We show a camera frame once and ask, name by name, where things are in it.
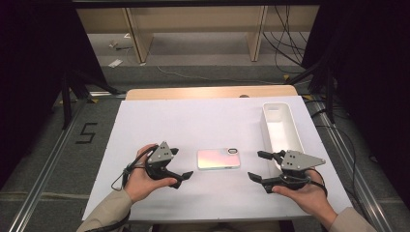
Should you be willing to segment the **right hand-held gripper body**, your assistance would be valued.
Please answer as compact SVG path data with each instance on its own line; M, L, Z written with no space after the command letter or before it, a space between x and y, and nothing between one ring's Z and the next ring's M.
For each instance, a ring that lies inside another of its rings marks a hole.
M273 159L281 170L281 174L276 177L275 186L294 190L301 189L310 182L310 177L306 174L308 169L326 163L324 159L292 150L273 153Z

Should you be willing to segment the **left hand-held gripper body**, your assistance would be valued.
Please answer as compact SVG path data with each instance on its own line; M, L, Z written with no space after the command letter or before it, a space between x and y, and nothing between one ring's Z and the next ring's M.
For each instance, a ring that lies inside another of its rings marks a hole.
M173 157L174 155L165 141L157 145L145 161L148 176L154 180L174 178L175 174L166 168Z

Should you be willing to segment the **white plastic storage bin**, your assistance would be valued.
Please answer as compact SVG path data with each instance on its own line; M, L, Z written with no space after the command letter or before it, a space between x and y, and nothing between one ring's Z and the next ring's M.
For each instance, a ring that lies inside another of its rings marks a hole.
M278 153L281 150L304 151L291 109L287 103L264 103L260 128L266 152Z

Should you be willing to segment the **person's left hand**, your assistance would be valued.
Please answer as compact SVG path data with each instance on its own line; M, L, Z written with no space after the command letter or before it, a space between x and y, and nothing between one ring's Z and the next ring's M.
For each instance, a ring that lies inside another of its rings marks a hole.
M147 153L154 147L155 144L148 144L137 151L135 169L131 172L124 187L124 190L130 197L132 203L143 200L156 189L168 187L177 183L177 180L174 178L153 180L146 173L144 164L147 159Z

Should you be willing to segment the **person's right hand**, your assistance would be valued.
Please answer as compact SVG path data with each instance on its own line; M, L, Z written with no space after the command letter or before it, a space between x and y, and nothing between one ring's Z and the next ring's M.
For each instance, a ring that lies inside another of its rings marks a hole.
M329 203L325 191L317 185L306 184L298 190L274 186L272 191L292 199L304 212L316 218L327 230L331 228L337 218L337 213Z

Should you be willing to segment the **white board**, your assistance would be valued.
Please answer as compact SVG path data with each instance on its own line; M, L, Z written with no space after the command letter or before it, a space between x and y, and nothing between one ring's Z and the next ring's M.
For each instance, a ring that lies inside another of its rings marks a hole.
M123 101L85 211L91 213L120 186L119 176L138 148L167 142L179 150L169 170L190 172L179 188L160 188L135 203L135 222L177 223L301 218L304 212L290 199L267 193L249 179L277 175L272 162L257 153L264 147L261 129L264 104L289 106L305 153L329 156L299 96L208 100ZM200 170L196 154L203 149L236 148L237 169Z

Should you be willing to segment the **wooden table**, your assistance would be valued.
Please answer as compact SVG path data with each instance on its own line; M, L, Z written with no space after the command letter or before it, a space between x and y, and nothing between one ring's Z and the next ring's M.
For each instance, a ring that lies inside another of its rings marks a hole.
M291 85L131 89L127 101L297 96Z

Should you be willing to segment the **black metal stand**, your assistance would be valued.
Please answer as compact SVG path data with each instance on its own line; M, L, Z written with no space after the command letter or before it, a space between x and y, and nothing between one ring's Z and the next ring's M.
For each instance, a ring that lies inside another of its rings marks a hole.
M61 96L64 109L64 124L62 127L63 130L65 130L70 125L73 118L71 92L73 92L75 96L80 100L88 100L91 96L91 93L86 87L87 84L100 87L101 89L114 96L125 94L125 91L111 87L106 82L88 75L87 73L80 70L68 70L64 72L63 76L61 77Z
M325 89L325 109L328 119L333 124L335 122L334 112L333 112L333 100L334 100L334 90L335 84L333 79L332 69L324 64L323 62L317 62L310 68L296 75L295 77L288 78L284 84L294 85L303 79L311 75L311 81L308 90L313 94L318 94L322 89Z

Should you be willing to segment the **black curtain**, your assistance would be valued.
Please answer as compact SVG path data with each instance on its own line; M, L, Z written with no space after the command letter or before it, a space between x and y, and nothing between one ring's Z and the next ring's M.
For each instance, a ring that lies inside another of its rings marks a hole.
M0 0L0 188L77 73L105 82L73 0Z
M410 209L410 0L320 0L304 67L317 62L346 15L359 13L340 38L337 93Z

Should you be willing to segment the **light wooden shelf unit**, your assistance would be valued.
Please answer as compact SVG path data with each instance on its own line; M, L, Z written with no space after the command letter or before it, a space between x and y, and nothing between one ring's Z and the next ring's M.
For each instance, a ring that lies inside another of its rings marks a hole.
M156 33L244 32L252 62L259 56L262 34L286 22L291 32L308 32L317 5L248 7L107 8L77 11L88 34L131 36L135 59L144 63Z

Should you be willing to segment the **aluminium floor rail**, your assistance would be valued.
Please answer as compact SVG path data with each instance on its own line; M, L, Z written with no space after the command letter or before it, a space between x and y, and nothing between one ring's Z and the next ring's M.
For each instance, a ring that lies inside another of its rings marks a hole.
M358 156L351 136L328 119L325 109L325 99L321 96L312 96L307 102L312 102L315 111L310 115L312 119L317 119L318 129L323 129L330 136L337 155L342 161L345 170L349 174L349 185L344 189L348 195L354 199L354 205L357 206L363 216L371 222L379 232L393 232L387 216L377 201L373 191L370 189L365 176L358 166Z
M45 125L0 189L1 232L74 232L81 223L120 106L118 97L74 100L63 126L56 102Z

